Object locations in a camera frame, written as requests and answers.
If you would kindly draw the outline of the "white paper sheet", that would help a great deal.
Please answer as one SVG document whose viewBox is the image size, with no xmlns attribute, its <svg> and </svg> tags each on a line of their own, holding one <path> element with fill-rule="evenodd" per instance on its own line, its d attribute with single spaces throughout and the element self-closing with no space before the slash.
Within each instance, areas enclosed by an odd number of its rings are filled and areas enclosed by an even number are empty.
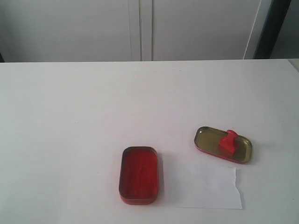
<svg viewBox="0 0 299 224">
<path fill-rule="evenodd" d="M 180 158 L 160 156 L 162 195 L 160 205 L 178 208 L 242 209 L 236 186 L 236 168 Z"/>
</svg>

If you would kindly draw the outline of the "small red block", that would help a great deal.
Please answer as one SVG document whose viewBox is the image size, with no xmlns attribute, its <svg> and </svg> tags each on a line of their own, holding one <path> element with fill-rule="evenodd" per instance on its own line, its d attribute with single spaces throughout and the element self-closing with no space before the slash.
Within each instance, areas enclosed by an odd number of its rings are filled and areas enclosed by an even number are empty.
<svg viewBox="0 0 299 224">
<path fill-rule="evenodd" d="M 232 157 L 238 148 L 235 139 L 238 134 L 233 130 L 227 130 L 227 135 L 219 141 L 219 150 L 223 156 Z"/>
</svg>

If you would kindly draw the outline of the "gold tin lid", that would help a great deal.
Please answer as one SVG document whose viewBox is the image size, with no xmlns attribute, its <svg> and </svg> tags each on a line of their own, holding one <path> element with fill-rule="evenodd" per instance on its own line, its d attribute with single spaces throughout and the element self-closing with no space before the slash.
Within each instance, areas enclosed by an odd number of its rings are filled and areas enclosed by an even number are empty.
<svg viewBox="0 0 299 224">
<path fill-rule="evenodd" d="M 238 134 L 238 137 L 235 139 L 238 144 L 236 152 L 232 157 L 226 157 L 219 150 L 219 141 L 226 135 L 227 131 L 203 126 L 197 130 L 194 137 L 194 144 L 198 150 L 206 154 L 234 163 L 248 163 L 252 157 L 252 143 L 250 140 Z"/>
</svg>

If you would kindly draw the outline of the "red tin box base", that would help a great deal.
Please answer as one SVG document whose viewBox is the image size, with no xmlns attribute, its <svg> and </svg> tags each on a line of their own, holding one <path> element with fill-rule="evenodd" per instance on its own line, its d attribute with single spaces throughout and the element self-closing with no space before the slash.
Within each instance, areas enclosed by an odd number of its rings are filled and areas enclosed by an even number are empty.
<svg viewBox="0 0 299 224">
<path fill-rule="evenodd" d="M 158 156 L 149 146 L 133 146 L 122 153 L 119 194 L 130 205 L 153 203 L 159 193 Z"/>
</svg>

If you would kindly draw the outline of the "white cabinet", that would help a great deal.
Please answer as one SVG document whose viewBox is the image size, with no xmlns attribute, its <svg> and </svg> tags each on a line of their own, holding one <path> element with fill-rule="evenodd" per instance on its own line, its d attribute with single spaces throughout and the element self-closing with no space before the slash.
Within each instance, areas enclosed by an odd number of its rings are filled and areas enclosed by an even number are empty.
<svg viewBox="0 0 299 224">
<path fill-rule="evenodd" d="M 269 0 L 3 0 L 6 62 L 251 59 Z"/>
</svg>

